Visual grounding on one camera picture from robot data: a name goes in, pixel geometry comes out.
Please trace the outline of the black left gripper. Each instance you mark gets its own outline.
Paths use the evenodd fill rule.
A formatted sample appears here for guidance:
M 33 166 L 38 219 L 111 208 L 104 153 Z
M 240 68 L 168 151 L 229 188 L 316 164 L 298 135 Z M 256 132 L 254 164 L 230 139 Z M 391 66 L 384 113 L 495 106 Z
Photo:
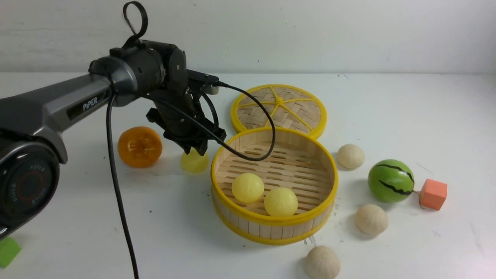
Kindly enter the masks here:
M 149 97 L 155 108 L 146 117 L 161 127 L 163 136 L 179 145 L 186 154 L 195 151 L 204 156 L 208 141 L 226 138 L 226 132 L 219 127 L 215 107 L 207 94 L 188 90 L 176 94 L 169 90 L 154 90 Z

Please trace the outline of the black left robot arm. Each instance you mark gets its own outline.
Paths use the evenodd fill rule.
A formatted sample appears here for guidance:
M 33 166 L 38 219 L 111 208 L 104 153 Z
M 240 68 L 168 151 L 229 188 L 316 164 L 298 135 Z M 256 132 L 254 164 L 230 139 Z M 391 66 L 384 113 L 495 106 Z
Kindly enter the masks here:
M 88 74 L 2 98 L 1 239 L 35 217 L 54 195 L 60 164 L 68 161 L 62 133 L 108 104 L 123 107 L 148 94 L 173 105 L 202 124 L 209 133 L 173 109 L 155 102 L 147 113 L 165 138 L 185 152 L 205 154 L 209 140 L 226 133 L 206 119 L 202 94 L 217 94 L 218 77 L 186 67 L 186 56 L 174 44 L 148 40 L 113 48 L 90 64 Z

